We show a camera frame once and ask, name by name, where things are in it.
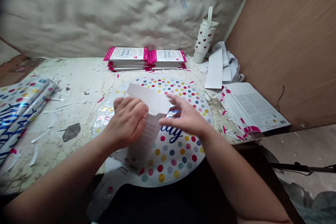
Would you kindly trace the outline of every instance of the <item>floor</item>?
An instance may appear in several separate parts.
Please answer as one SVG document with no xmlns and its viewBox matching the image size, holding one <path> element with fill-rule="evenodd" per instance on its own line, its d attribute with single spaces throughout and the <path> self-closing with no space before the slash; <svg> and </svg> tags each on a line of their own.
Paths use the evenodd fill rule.
<svg viewBox="0 0 336 224">
<path fill-rule="evenodd" d="M 270 136 L 260 142 L 280 163 L 324 167 L 336 163 L 336 125 Z M 285 171 L 290 182 L 302 186 L 314 199 L 323 191 L 336 191 L 336 174 L 303 176 Z"/>
</svg>

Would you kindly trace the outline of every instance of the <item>worktable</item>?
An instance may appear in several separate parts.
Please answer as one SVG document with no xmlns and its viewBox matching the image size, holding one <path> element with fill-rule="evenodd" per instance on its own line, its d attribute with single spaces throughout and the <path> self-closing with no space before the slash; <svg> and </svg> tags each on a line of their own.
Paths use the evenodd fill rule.
<svg viewBox="0 0 336 224">
<path fill-rule="evenodd" d="M 19 149 L 22 156 L 18 158 L 14 167 L 4 173 L 4 168 L 8 160 L 0 168 L 1 174 L 1 193 L 19 193 L 32 185 L 36 179 L 45 175 L 49 170 L 54 168 L 58 163 L 66 157 L 78 150 L 92 139 L 91 127 L 97 117 L 98 109 L 101 105 L 98 102 L 102 97 L 107 95 L 122 84 L 125 84 L 137 77 L 148 75 L 173 76 L 176 79 L 183 79 L 185 82 L 192 82 L 190 85 L 195 86 L 207 99 L 211 107 L 214 128 L 222 133 L 223 125 L 226 129 L 236 131 L 236 125 L 229 121 L 226 115 L 222 115 L 224 111 L 222 105 L 214 95 L 216 90 L 204 89 L 206 74 L 201 73 L 199 64 L 195 64 L 191 57 L 187 58 L 187 70 L 165 70 L 154 72 L 121 72 L 113 73 L 107 69 L 106 62 L 103 58 L 63 58 L 63 59 L 47 59 L 42 62 L 30 76 L 38 75 L 41 77 L 49 77 L 55 81 L 61 88 L 60 94 L 63 94 L 64 101 L 50 100 L 47 102 L 43 111 L 54 110 L 65 104 L 70 104 L 63 108 L 58 114 L 41 112 L 37 118 L 28 126 L 24 136 L 15 145 Z M 90 90 L 90 101 L 85 101 L 88 96 L 84 91 Z M 33 156 L 32 139 L 40 136 L 48 128 L 53 117 L 57 116 L 55 126 L 51 131 L 36 142 L 39 145 L 39 153 L 36 163 L 29 166 Z M 64 130 L 74 124 L 80 124 L 80 133 L 73 139 L 64 142 L 62 135 Z M 231 144 L 240 144 L 243 141 L 237 141 L 232 137 L 225 135 Z M 98 170 L 98 174 L 104 173 L 105 165 Z"/>
</svg>

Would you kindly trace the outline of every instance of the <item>textured white wall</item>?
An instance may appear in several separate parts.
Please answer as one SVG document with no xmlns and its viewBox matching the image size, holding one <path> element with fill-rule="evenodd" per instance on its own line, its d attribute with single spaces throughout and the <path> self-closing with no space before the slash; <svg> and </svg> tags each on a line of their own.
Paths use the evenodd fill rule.
<svg viewBox="0 0 336 224">
<path fill-rule="evenodd" d="M 111 46 L 193 52 L 214 5 L 223 40 L 243 0 L 5 0 L 0 37 L 30 57 L 104 57 Z"/>
</svg>

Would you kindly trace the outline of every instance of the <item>white tumbler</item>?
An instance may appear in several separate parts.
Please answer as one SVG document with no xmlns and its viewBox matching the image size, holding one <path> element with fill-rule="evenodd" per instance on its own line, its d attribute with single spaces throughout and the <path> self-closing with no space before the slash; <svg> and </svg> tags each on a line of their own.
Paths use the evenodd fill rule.
<svg viewBox="0 0 336 224">
<path fill-rule="evenodd" d="M 218 23 L 211 21 L 212 8 L 209 7 L 208 19 L 203 19 L 198 31 L 198 36 L 195 45 L 195 53 L 193 61 L 197 64 L 201 64 L 204 60 L 205 54 L 208 52 L 212 39 L 214 37 Z"/>
</svg>

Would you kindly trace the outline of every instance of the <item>wooden board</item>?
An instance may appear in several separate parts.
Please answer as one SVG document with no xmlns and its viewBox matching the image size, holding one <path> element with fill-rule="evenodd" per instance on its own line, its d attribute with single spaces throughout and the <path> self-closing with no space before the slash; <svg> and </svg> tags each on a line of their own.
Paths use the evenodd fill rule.
<svg viewBox="0 0 336 224">
<path fill-rule="evenodd" d="M 336 0 L 247 0 L 226 48 L 291 131 L 336 123 Z"/>
</svg>

